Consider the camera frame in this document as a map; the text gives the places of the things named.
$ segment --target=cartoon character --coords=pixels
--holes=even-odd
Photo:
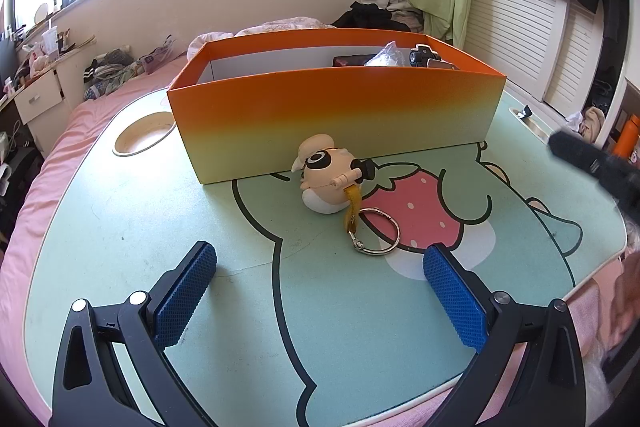
[[[431,243],[445,243],[490,289],[518,302],[546,306],[575,285],[565,257],[582,230],[519,195],[498,166],[481,161],[484,148],[374,160],[363,201],[401,229],[400,245],[384,257],[353,249],[342,213],[309,211],[289,173],[233,182],[242,213],[274,244],[276,320],[305,385],[295,412],[301,427],[345,425],[392,409],[468,365],[474,350],[460,343],[422,275],[422,250]],[[358,237],[366,245],[391,243],[385,219],[364,222]]]
[[[345,188],[373,179],[371,160],[360,161],[347,149],[336,149],[327,134],[307,138],[298,148],[291,172],[302,170],[302,201],[321,214],[333,214],[349,205]]]

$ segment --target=open box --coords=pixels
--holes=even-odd
[[[460,70],[332,68],[338,55],[428,44]],[[426,35],[312,29],[208,42],[171,83],[174,118],[202,184],[286,171],[318,133],[357,158],[484,140],[506,77]]]

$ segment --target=orange bottle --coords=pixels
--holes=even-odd
[[[622,128],[620,139],[618,139],[616,146],[613,147],[613,154],[624,159],[629,158],[636,146],[636,142],[638,142],[638,134],[640,134],[640,118],[632,114]]]

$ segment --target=yellow strap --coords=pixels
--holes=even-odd
[[[349,185],[345,188],[344,193],[349,198],[349,209],[344,214],[344,229],[347,232],[356,233],[358,227],[358,214],[362,207],[362,194],[360,193],[360,187],[356,184]]]

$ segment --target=green table top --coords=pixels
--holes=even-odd
[[[376,258],[353,250],[341,213],[303,205],[298,174],[200,185],[177,130],[114,155],[127,125],[168,108],[164,90],[137,100],[98,138],[45,237],[24,332],[37,388],[50,404],[75,299],[123,302],[204,240],[216,276],[165,353],[220,427],[340,426],[424,400],[474,351],[424,280],[422,249],[442,241],[492,291],[546,306],[625,246],[612,199],[551,158],[511,107],[522,106],[504,94],[482,144],[375,160],[365,203],[402,234],[400,248]],[[377,248],[386,226],[371,217],[358,235]],[[141,411],[159,419],[126,350],[116,352]]]

